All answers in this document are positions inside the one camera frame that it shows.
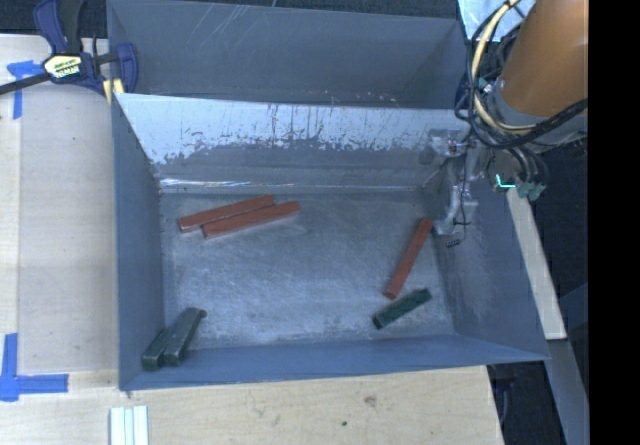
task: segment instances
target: red block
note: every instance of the red block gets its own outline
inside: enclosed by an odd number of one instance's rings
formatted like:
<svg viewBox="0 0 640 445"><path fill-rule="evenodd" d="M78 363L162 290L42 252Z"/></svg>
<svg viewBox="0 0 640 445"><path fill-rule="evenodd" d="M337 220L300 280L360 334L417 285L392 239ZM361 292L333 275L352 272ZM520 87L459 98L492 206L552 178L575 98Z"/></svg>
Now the red block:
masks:
<svg viewBox="0 0 640 445"><path fill-rule="evenodd" d="M252 226L260 225L282 219L284 217L295 214L300 210L300 204L297 201L289 201L279 205L272 205L263 209L245 212L235 217L221 219L212 223L207 223L202 227L202 233L205 238L215 237L228 232L242 230Z"/></svg>
<svg viewBox="0 0 640 445"><path fill-rule="evenodd" d="M253 210L262 209L275 204L275 199L272 194L265 196L258 196L257 198L251 198L249 200L239 201L232 203L231 205L224 205L222 207L216 207L214 209L198 212L197 214L191 214L178 219L178 226L182 233L191 232L200 228L201 226L218 221L220 219L227 219L234 217L245 212L251 212Z"/></svg>
<svg viewBox="0 0 640 445"><path fill-rule="evenodd" d="M413 269L413 264L422 249L422 245L424 241L427 240L427 236L433 227L433 222L428 217L422 218L416 231L411 238L411 242L409 242L409 246L407 247L398 267L396 267L396 271L391 277L391 281L389 285L387 285L387 289L384 291L384 295L389 299L395 299L398 297L398 294L402 290L402 286L404 282L407 280L411 269Z"/></svg>

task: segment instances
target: gray bin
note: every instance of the gray bin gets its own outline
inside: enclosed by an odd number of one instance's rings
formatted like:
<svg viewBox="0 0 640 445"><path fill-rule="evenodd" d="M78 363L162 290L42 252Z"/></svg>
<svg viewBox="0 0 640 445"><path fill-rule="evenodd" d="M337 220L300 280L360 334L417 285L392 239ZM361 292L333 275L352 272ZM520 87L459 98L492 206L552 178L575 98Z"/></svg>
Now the gray bin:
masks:
<svg viewBox="0 0 640 445"><path fill-rule="evenodd" d="M452 111L458 22L108 0L108 23L140 62L112 106L121 389L548 357L507 201L483 181L465 241L432 232L407 279L402 295L432 299L372 322L419 219L448 202L421 152L434 131L467 130ZM178 229L262 194L300 212L215 239ZM191 306L207 316L184 362L143 371Z"/></svg>

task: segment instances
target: wooden table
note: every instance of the wooden table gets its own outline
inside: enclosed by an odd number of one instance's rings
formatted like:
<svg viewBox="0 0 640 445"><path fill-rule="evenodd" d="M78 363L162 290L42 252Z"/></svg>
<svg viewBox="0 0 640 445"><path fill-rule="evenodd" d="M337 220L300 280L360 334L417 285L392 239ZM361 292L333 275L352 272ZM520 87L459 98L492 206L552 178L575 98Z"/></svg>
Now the wooden table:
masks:
<svg viewBox="0 0 640 445"><path fill-rule="evenodd" d="M8 63L48 54L0 35L0 84ZM0 97L0 339L18 332L18 373L69 373L69 391L0 402L0 442L106 444L110 408L145 405L153 445L504 443L484 366L120 392L108 104L49 82L23 98L14 120ZM530 207L507 198L545 335L565 338Z"/></svg>

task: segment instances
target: dark green block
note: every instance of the dark green block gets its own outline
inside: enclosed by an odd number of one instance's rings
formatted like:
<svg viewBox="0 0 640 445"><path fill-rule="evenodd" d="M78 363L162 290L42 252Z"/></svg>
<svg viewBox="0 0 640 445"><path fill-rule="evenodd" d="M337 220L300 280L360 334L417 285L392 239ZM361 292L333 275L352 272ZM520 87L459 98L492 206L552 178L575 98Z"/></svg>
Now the dark green block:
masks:
<svg viewBox="0 0 640 445"><path fill-rule="evenodd" d="M400 299L397 299L373 316L373 323L376 328L382 329L399 319L403 315L415 310L431 299L431 292L428 289L414 290Z"/></svg>
<svg viewBox="0 0 640 445"><path fill-rule="evenodd" d="M180 365L200 320L206 315L207 312L199 308L187 308L180 314L173 325L169 342L164 350L163 356L167 364Z"/></svg>
<svg viewBox="0 0 640 445"><path fill-rule="evenodd" d="M164 350L169 343L169 337L171 336L171 328L163 328L158 336L153 339L151 345L147 347L147 350L142 354L142 368L148 371L158 370L164 365Z"/></svg>

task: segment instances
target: clamp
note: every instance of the clamp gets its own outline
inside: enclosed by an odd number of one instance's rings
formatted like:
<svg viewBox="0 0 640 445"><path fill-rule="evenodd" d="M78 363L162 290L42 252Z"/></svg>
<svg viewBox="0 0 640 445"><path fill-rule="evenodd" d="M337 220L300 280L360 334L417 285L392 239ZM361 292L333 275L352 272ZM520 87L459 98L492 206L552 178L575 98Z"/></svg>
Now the clamp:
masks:
<svg viewBox="0 0 640 445"><path fill-rule="evenodd" d="M73 84L107 97L111 102L112 81L100 72L100 66L119 62L120 76L114 86L131 92L138 80L138 61L133 44L124 42L115 52L98 55L96 39L93 55L83 51L78 33L80 13L86 0L44 0L33 11L40 36L51 47L51 55L42 61L42 72L0 86L0 95L18 91L41 82Z"/></svg>

